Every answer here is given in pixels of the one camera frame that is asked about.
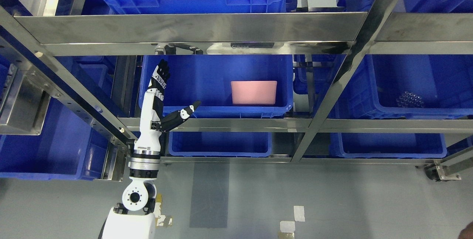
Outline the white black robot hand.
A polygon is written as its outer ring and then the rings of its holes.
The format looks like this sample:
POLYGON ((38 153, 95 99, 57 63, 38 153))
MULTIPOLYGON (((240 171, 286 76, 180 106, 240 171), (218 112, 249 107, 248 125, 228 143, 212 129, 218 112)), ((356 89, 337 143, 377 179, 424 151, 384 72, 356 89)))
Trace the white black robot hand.
POLYGON ((161 59, 155 67, 144 93, 139 140, 157 139, 159 138, 158 133, 169 132, 177 128, 186 122, 201 105, 201 101, 194 101, 191 105, 164 116, 164 93, 169 79, 170 67, 165 59, 161 59))

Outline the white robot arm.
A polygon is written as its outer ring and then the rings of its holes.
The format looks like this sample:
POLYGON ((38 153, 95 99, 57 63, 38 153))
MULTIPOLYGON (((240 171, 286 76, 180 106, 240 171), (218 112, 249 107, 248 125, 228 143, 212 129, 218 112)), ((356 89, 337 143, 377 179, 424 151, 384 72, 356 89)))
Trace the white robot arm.
POLYGON ((154 181, 160 165, 160 133, 141 133, 129 161, 129 179, 121 202, 112 207, 105 219, 99 239, 152 239, 156 230, 154 181))

